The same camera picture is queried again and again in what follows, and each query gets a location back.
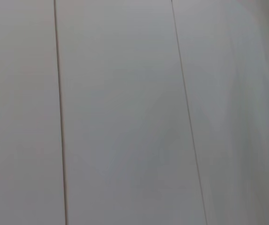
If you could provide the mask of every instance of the wardrobe door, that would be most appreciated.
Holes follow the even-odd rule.
[[[208,225],[269,225],[269,0],[173,0]]]
[[[63,225],[53,1],[0,0],[0,225]]]
[[[171,2],[56,9],[69,225],[204,225]]]

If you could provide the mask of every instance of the white surface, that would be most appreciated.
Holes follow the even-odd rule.
[[[208,225],[269,225],[269,2],[173,5]]]
[[[53,1],[0,0],[0,225],[63,225]]]
[[[204,225],[171,2],[57,17],[69,225]]]

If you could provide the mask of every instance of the white panel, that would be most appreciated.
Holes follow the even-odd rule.
[[[69,225],[204,225],[169,0],[59,0]]]
[[[0,0],[0,225],[63,225],[53,1]]]
[[[269,2],[173,5],[208,225],[269,225]]]

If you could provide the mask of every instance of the white wall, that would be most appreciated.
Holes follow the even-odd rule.
[[[53,1],[0,0],[0,225],[63,225]]]
[[[168,0],[58,0],[69,225],[204,225]]]
[[[269,1],[173,5],[208,225],[267,225]]]

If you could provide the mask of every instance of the vertical line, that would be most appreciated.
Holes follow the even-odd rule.
[[[60,76],[60,66],[59,66],[59,46],[58,46],[56,0],[54,0],[54,20],[55,20],[55,36],[56,36],[58,86],[59,86],[61,149],[62,149],[62,173],[63,173],[63,195],[64,195],[64,216],[65,216],[65,225],[68,225],[69,220],[68,220],[68,200],[67,200],[67,182],[66,182],[66,166],[65,166],[65,141],[64,141],[64,129],[63,129],[63,110],[62,110],[61,76]]]
[[[200,191],[201,191],[203,211],[204,211],[204,216],[205,216],[205,223],[206,223],[206,225],[208,225],[208,220],[207,220],[206,211],[205,211],[204,196],[203,196],[202,185],[201,185],[200,172],[199,172],[199,166],[198,166],[198,160],[197,160],[197,153],[196,153],[196,147],[195,147],[195,139],[194,139],[194,134],[193,134],[193,131],[192,131],[192,120],[191,120],[191,114],[190,114],[190,109],[189,109],[189,101],[188,101],[186,85],[185,85],[185,81],[184,81],[184,72],[183,72],[182,59],[181,59],[181,53],[180,53],[180,47],[179,47],[179,40],[178,40],[178,32],[177,32],[177,26],[176,26],[176,20],[175,20],[174,6],[173,6],[173,2],[171,2],[171,3],[172,3],[172,11],[173,11],[174,25],[175,25],[177,45],[178,45],[178,53],[179,53],[179,58],[180,58],[181,72],[182,72],[182,78],[183,78],[183,84],[184,84],[186,106],[187,106],[187,111],[188,111],[189,121],[190,121],[190,127],[191,127],[191,133],[192,133],[192,144],[193,144],[193,147],[194,147],[195,160],[196,160],[196,165],[197,165],[197,172],[198,172],[198,179],[199,179],[199,185],[200,185]]]

